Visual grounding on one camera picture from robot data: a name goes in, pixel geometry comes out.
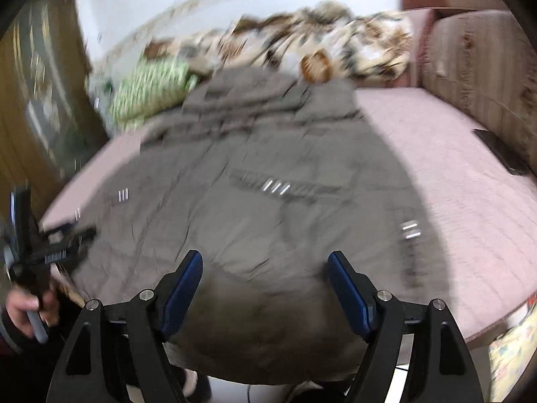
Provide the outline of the person left hand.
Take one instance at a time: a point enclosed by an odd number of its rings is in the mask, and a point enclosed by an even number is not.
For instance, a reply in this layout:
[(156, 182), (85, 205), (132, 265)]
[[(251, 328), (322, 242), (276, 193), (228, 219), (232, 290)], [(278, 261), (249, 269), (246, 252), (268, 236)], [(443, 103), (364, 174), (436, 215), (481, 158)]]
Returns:
[(7, 294), (5, 310), (13, 322), (14, 326), (28, 338), (32, 338), (35, 333), (31, 325), (27, 312), (37, 312), (41, 320), (47, 326), (55, 326), (59, 321), (59, 303), (56, 296), (57, 283), (51, 282), (49, 289), (42, 294), (42, 303), (36, 296), (21, 289), (13, 287)]

